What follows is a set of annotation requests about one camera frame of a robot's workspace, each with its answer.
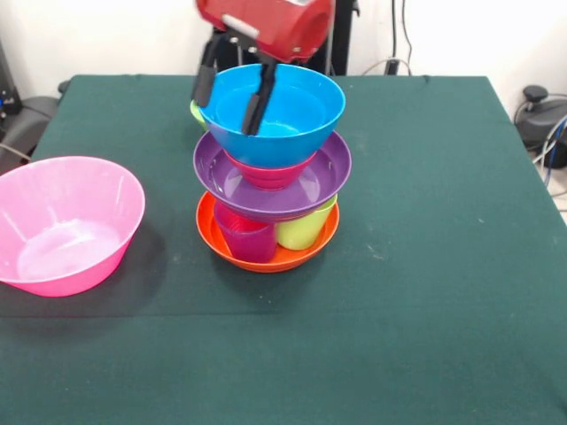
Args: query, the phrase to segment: white wall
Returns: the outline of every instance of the white wall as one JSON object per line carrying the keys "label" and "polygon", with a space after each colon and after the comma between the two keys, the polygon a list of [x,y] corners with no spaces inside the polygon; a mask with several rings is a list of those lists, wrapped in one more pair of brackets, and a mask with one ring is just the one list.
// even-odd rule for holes
{"label": "white wall", "polygon": [[[407,2],[414,74],[488,75],[509,112],[528,83],[567,92],[567,1]],[[360,4],[350,74],[392,48],[390,0]],[[193,0],[0,0],[0,38],[24,97],[55,94],[76,73],[194,73],[209,32]],[[404,57],[401,31],[398,45]]]}

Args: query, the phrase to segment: blue bowl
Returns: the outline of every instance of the blue bowl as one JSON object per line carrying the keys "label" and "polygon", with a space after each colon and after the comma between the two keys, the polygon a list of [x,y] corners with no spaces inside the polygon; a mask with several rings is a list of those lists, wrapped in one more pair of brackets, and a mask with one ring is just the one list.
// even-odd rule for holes
{"label": "blue bowl", "polygon": [[209,131],[236,160],[260,168],[293,166],[329,138],[345,110],[343,90],[321,73],[278,65],[276,85],[257,135],[243,135],[250,98],[260,85],[260,65],[238,66],[217,75],[201,112]]}

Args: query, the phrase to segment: orange plate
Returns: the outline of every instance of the orange plate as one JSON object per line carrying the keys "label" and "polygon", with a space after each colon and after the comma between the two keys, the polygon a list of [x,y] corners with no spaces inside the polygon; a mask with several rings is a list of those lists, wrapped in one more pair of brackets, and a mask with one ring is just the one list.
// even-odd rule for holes
{"label": "orange plate", "polygon": [[237,267],[257,273],[277,273],[291,270],[317,255],[335,235],[340,218],[338,205],[333,206],[324,228],[311,248],[303,251],[290,251],[277,246],[276,255],[269,263],[248,263],[232,257],[221,230],[214,220],[213,207],[216,199],[205,192],[197,206],[197,228],[201,237],[213,251]]}

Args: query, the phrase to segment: black stand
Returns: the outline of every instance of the black stand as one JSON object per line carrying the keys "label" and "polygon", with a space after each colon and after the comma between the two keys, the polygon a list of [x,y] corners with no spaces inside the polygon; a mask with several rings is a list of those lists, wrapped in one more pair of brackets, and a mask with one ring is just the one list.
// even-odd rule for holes
{"label": "black stand", "polygon": [[[57,99],[53,97],[19,98],[0,43],[0,144],[31,156],[56,111]],[[0,147],[0,174],[25,163],[22,157]]]}

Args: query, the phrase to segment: plate rim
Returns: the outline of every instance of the plate rim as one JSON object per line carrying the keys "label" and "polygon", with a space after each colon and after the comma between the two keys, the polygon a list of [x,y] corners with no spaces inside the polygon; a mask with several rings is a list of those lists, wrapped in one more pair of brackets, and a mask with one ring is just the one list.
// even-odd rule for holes
{"label": "plate rim", "polygon": [[325,248],[329,244],[331,239],[337,233],[338,224],[340,222],[340,208],[338,206],[338,202],[336,202],[333,205],[333,209],[331,210],[331,214],[335,213],[337,215],[336,223],[332,227],[329,236],[326,237],[316,249],[314,249],[313,251],[309,252],[308,254],[306,254],[302,257],[299,257],[298,259],[294,259],[294,260],[280,261],[280,262],[277,262],[277,263],[251,263],[249,261],[243,261],[241,259],[235,259],[234,257],[232,257],[232,255],[227,255],[223,252],[220,252],[219,249],[216,246],[214,246],[203,234],[203,229],[199,226],[198,217],[199,217],[199,212],[202,209],[202,205],[207,200],[208,197],[211,197],[214,202],[220,202],[208,190],[206,190],[205,193],[199,199],[198,204],[197,204],[197,209],[195,211],[195,222],[196,222],[196,225],[197,225],[198,233],[201,236],[201,239],[211,249],[211,251],[213,251],[219,257],[225,259],[226,261],[233,264],[234,266],[243,268],[244,270],[253,271],[253,272],[260,272],[260,273],[262,273],[262,272],[264,272],[264,273],[283,272],[283,271],[291,270],[293,268],[301,266],[303,263],[306,263],[307,261],[309,261],[310,259],[315,257],[317,254],[319,254],[319,252],[321,252],[322,249]]}

